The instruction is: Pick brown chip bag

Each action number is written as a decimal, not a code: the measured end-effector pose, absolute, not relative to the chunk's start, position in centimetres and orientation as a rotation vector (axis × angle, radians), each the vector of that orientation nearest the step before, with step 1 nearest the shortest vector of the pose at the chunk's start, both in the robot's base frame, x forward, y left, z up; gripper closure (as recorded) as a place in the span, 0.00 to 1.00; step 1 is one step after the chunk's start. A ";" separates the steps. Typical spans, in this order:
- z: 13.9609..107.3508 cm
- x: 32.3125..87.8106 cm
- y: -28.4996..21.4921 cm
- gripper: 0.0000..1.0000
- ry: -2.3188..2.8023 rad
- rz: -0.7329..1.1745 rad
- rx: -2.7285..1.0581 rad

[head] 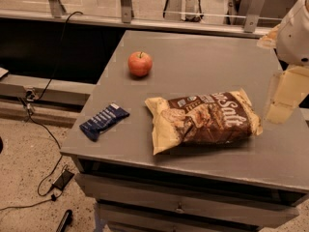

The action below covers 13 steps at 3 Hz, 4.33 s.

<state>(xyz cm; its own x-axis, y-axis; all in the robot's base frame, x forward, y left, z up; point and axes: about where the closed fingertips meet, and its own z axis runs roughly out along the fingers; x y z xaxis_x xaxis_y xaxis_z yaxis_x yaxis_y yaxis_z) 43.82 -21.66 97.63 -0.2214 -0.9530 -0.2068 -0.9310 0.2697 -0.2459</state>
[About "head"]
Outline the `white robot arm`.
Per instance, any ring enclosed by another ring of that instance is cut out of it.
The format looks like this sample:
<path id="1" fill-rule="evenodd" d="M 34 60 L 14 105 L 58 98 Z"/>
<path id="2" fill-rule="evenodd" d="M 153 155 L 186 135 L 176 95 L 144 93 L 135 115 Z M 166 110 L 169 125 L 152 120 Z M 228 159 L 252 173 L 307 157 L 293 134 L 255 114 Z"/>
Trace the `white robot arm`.
<path id="1" fill-rule="evenodd" d="M 271 123 L 283 124 L 309 94 L 309 0 L 297 0 L 257 46 L 275 49 L 278 59 L 288 65 L 271 82 L 266 112 Z"/>

